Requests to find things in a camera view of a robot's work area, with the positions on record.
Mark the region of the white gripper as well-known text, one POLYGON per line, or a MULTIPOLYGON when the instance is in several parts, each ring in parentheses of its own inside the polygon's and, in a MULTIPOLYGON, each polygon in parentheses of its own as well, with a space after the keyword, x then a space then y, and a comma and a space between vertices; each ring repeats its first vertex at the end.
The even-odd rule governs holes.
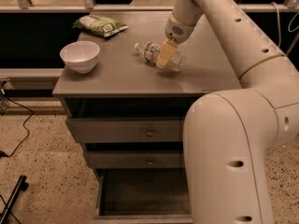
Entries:
POLYGON ((171 57, 175 54, 178 44, 185 42, 193 32, 192 25, 186 25, 178 21, 173 14, 170 15, 165 26, 165 37, 157 58, 157 66, 165 68, 171 57))

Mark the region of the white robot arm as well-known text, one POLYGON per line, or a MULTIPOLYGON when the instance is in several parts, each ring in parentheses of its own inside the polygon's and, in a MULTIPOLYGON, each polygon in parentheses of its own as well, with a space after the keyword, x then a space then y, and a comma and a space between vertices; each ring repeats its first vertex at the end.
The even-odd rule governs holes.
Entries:
POLYGON ((299 134, 299 73, 234 0, 177 0, 157 64, 205 16, 240 82, 194 102, 184 120, 193 224, 274 224, 263 157, 299 134))

